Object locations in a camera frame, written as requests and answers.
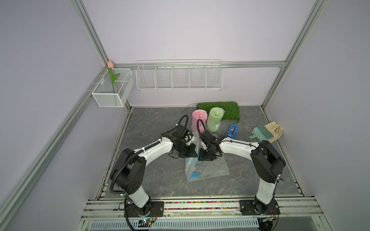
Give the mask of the blue plastic wine glass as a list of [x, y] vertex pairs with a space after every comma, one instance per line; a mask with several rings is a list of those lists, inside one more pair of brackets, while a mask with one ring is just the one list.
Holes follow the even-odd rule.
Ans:
[[199, 177], [199, 174], [196, 173], [197, 163], [198, 163], [197, 158], [187, 158], [186, 159], [185, 174], [188, 180]]

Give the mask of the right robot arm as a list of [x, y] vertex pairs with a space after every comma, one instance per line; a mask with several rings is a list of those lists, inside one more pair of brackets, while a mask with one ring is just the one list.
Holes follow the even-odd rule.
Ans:
[[251, 143], [230, 137], [216, 138], [207, 130], [201, 132], [199, 124], [204, 125], [201, 119], [197, 120], [197, 132], [205, 145], [199, 150], [200, 161], [214, 161], [222, 154], [233, 154], [253, 162], [260, 178], [258, 190], [254, 199], [240, 201], [240, 212], [243, 215], [280, 215], [275, 191], [286, 162], [273, 145], [267, 140]]

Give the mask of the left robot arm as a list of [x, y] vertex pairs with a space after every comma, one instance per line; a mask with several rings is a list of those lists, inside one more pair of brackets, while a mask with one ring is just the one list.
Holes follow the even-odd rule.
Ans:
[[197, 157], [193, 134], [187, 128], [188, 115], [183, 115], [171, 130], [164, 132], [161, 138], [139, 149], [124, 149], [116, 161], [110, 175], [109, 192], [119, 194], [126, 202], [134, 205], [139, 215], [148, 215], [151, 211], [151, 198], [142, 187], [145, 169], [155, 159], [164, 154], [169, 156], [176, 151], [178, 158]]

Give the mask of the blue tape dispenser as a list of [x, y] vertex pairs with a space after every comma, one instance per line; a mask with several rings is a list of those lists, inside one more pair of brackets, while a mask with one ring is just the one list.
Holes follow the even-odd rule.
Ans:
[[228, 133], [227, 133], [227, 137], [231, 138], [231, 139], [234, 139], [237, 132], [239, 130], [239, 127], [236, 126], [236, 125], [231, 125], [229, 130], [228, 130]]

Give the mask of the pink plastic wine glass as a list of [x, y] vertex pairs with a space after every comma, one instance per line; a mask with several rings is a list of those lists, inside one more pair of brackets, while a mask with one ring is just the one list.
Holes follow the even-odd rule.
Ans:
[[193, 113], [192, 113], [192, 125], [191, 125], [191, 130], [193, 132], [198, 132], [198, 129], [197, 129], [197, 122], [199, 119], [201, 119], [203, 121], [203, 123], [205, 123], [207, 121], [207, 118], [208, 118], [208, 114], [207, 114], [207, 111], [205, 110], [202, 110], [202, 109], [197, 109], [195, 110]]

